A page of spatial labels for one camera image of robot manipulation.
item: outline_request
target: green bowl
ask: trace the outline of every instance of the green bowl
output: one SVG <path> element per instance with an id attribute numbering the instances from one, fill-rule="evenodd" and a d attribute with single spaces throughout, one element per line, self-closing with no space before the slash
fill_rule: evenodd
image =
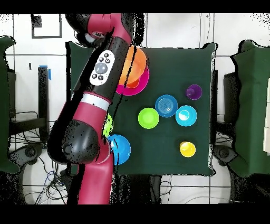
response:
<path id="1" fill-rule="evenodd" d="M 102 134 L 105 135 L 105 137 L 108 137 L 112 132 L 112 129 L 113 129 L 113 120 L 112 117 L 109 114 L 107 114 Z"/>
<path id="2" fill-rule="evenodd" d="M 158 112 L 153 108 L 147 107 L 139 113 L 138 121 L 143 128 L 152 129 L 158 125 Z"/>

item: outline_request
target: dark green tablecloth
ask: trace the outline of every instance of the dark green tablecloth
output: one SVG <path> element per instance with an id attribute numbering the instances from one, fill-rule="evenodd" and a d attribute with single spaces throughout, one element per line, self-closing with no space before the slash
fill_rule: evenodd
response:
<path id="1" fill-rule="evenodd" d="M 243 178 L 254 173 L 270 174 L 270 156 L 263 151 L 270 48 L 245 41 L 233 59 L 242 87 L 235 124 L 235 150 L 239 156 L 229 165 Z"/>
<path id="2" fill-rule="evenodd" d="M 70 43 L 71 46 L 71 88 L 83 70 L 91 54 L 85 49 Z M 135 96 L 124 96 L 114 119 L 112 134 L 120 134 L 131 145 L 130 158 L 119 165 L 120 174 L 193 174 L 213 175 L 208 167 L 209 159 L 209 110 L 211 55 L 214 43 L 205 49 L 142 49 L 149 59 L 150 78 L 146 88 Z M 191 84 L 202 87 L 202 97 L 192 101 L 185 96 Z M 161 95 L 173 95 L 178 107 L 193 106 L 198 114 L 197 121 L 190 127 L 181 127 L 175 116 L 160 117 L 153 129 L 144 129 L 138 123 L 138 114 L 145 107 L 155 107 Z M 113 116 L 118 94 L 114 95 L 109 114 Z M 185 158 L 180 154 L 179 144 L 193 142 L 196 154 Z"/>
<path id="3" fill-rule="evenodd" d="M 0 36 L 0 171 L 7 173 L 17 173 L 20 168 L 7 158 L 9 139 L 9 90 L 7 79 L 8 64 L 5 58 L 5 51 L 14 44 L 14 40 L 8 36 Z"/>

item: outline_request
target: table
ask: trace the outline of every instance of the table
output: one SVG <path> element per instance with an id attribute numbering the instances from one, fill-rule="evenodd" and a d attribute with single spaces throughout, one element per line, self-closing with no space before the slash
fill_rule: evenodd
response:
<path id="1" fill-rule="evenodd" d="M 71 89 L 86 64 L 92 49 L 81 48 L 70 42 Z M 204 49 L 142 49 L 149 60 L 150 78 L 146 88 L 135 96 L 123 96 L 114 119 L 112 134 L 120 134 L 131 145 L 130 158 L 119 165 L 119 174 L 185 174 L 213 175 L 209 167 L 210 138 L 210 84 L 211 59 L 216 48 L 214 43 Z M 185 96 L 192 84 L 202 87 L 202 97 L 192 101 Z M 182 105 L 193 106 L 197 121 L 190 127 L 179 126 L 175 116 L 160 117 L 153 129 L 144 129 L 138 123 L 138 114 L 145 107 L 155 107 L 159 96 L 173 95 Z M 115 94 L 109 114 L 113 116 L 120 95 Z M 196 154 L 185 158 L 180 154 L 179 144 L 193 142 Z"/>

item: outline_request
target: light blue bowl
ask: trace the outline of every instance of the light blue bowl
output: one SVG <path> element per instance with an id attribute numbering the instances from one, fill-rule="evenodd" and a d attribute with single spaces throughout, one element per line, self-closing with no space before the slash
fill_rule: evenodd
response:
<path id="1" fill-rule="evenodd" d="M 178 108 L 176 99 L 171 95 L 159 97 L 155 104 L 155 109 L 161 117 L 172 117 Z"/>
<path id="2" fill-rule="evenodd" d="M 188 105 L 181 106 L 175 114 L 176 121 L 179 125 L 183 127 L 188 127 L 193 125 L 197 120 L 196 110 Z"/>
<path id="3" fill-rule="evenodd" d="M 111 144 L 111 149 L 113 151 L 114 164 L 117 165 L 118 156 L 118 165 L 121 165 L 127 161 L 131 152 L 129 141 L 122 135 L 110 135 L 108 136 L 108 141 Z"/>

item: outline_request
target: robot button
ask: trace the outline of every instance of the robot button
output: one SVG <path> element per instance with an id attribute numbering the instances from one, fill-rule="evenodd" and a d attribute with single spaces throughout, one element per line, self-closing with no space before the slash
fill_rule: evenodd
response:
<path id="1" fill-rule="evenodd" d="M 104 63 L 99 62 L 95 65 L 95 71 L 97 74 L 104 74 L 107 72 L 107 70 L 108 70 L 108 67 Z"/>

